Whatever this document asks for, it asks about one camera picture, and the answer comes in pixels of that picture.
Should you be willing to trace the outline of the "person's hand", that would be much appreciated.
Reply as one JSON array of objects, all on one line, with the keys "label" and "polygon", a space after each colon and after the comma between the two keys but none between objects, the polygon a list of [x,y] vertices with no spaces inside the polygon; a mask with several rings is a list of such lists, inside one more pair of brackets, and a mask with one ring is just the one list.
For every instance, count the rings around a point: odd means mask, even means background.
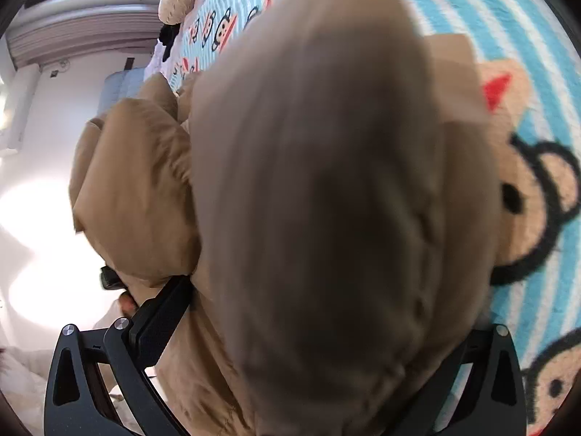
[{"label": "person's hand", "polygon": [[139,310],[139,305],[128,291],[119,295],[118,303],[122,315],[128,319],[131,319]]}]

